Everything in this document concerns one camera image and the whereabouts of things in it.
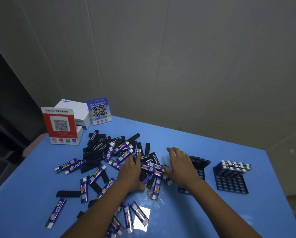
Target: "person's right hand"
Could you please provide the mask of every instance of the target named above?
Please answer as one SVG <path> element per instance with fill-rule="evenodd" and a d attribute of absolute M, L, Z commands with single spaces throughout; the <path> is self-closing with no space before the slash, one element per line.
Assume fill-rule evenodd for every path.
<path fill-rule="evenodd" d="M 187 153 L 179 148 L 167 148 L 172 171 L 164 166 L 164 171 L 180 188 L 189 190 L 193 183 L 201 180 Z"/>

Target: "pile of lighters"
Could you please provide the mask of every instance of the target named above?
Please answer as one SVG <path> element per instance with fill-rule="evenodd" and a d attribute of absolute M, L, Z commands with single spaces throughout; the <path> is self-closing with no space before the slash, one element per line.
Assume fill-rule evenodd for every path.
<path fill-rule="evenodd" d="M 98 194 L 97 198 L 99 199 L 115 182 L 114 178 L 108 178 L 105 171 L 106 166 L 101 163 L 101 160 L 104 160 L 111 167 L 120 170 L 120 163 L 130 156 L 134 150 L 136 150 L 134 162 L 136 162 L 139 153 L 142 155 L 140 159 L 142 169 L 140 181 L 142 184 L 147 183 L 147 187 L 152 188 L 152 184 L 154 183 L 154 180 L 156 180 L 154 183 L 155 185 L 151 199 L 157 200 L 159 197 L 161 180 L 164 179 L 168 185 L 172 184 L 172 181 L 165 174 L 156 154 L 154 152 L 149 154 L 150 144 L 146 144 L 146 151 L 144 154 L 141 144 L 134 141 L 139 136 L 140 134 L 136 134 L 125 141 L 125 136 L 112 139 L 110 136 L 106 137 L 106 135 L 99 134 L 99 131 L 95 130 L 94 133 L 89 135 L 90 140 L 87 143 L 87 147 L 83 148 L 83 160 L 73 159 L 55 168 L 56 173 L 65 171 L 66 175 L 76 171 L 77 169 L 80 169 L 81 173 L 85 173 L 94 168 L 97 168 L 97 170 L 92 176 L 87 176 L 80 180 L 81 191 L 60 190 L 57 192 L 56 197 L 60 197 L 60 200 L 52 212 L 50 218 L 48 219 L 46 228 L 52 228 L 53 224 L 56 222 L 63 205 L 66 203 L 65 198 L 81 197 L 81 203 L 89 202 L 88 208 L 90 208 L 97 200 L 88 199 L 88 186 L 94 189 L 94 191 Z M 118 157 L 116 161 L 112 159 L 112 156 L 114 155 Z M 96 180 L 98 180 L 100 176 L 102 177 L 104 183 L 106 183 L 103 189 L 96 183 Z M 135 201 L 133 201 L 131 204 L 121 203 L 110 223 L 114 229 L 114 232 L 107 232 L 106 237 L 115 237 L 116 234 L 121 235 L 123 233 L 124 227 L 116 218 L 117 212 L 121 211 L 122 208 L 124 211 L 124 218 L 128 233 L 134 231 L 130 208 L 134 211 L 135 215 L 144 226 L 148 224 L 149 219 Z M 80 218 L 83 214 L 84 212 L 80 211 L 77 218 Z"/>
<path fill-rule="evenodd" d="M 252 170 L 251 164 L 230 160 L 222 160 L 215 166 L 215 173 L 217 176 L 234 177 L 237 175 L 244 175 L 250 170 Z"/>

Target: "blue tabletop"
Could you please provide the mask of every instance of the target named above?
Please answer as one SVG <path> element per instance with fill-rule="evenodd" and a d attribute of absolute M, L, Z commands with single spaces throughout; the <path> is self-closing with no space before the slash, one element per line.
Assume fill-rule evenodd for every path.
<path fill-rule="evenodd" d="M 59 200 L 55 197 L 57 191 L 79 190 L 80 179 L 94 172 L 65 175 L 56 174 L 54 169 L 74 158 L 82 159 L 82 148 L 95 128 L 112 138 L 125 135 L 127 139 L 140 133 L 137 141 L 143 148 L 149 142 L 150 152 L 156 153 L 161 164 L 170 165 L 166 147 L 179 147 L 189 155 L 210 160 L 212 163 L 205 168 L 206 182 L 261 236 L 296 237 L 296 221 L 265 151 L 119 117 L 107 124 L 91 125 L 78 146 L 54 145 L 46 137 L 35 148 L 0 187 L 0 237 L 59 237 L 76 221 L 79 211 L 87 210 L 87 203 L 68 198 L 53 228 L 45 228 Z M 212 167 L 221 160 L 252 164 L 253 169 L 244 176 L 249 194 L 217 191 Z M 106 172 L 109 178 L 117 178 L 118 171 L 111 166 L 107 165 Z M 104 186 L 102 179 L 97 183 Z M 179 193 L 175 184 L 167 186 L 163 182 L 158 201 L 147 198 L 146 191 L 130 194 L 125 202 L 135 200 L 150 209 L 147 232 L 136 229 L 129 235 L 124 232 L 122 237 L 218 237 L 194 198 Z M 91 188 L 89 199 L 96 199 Z M 125 226 L 122 212 L 117 218 Z"/>

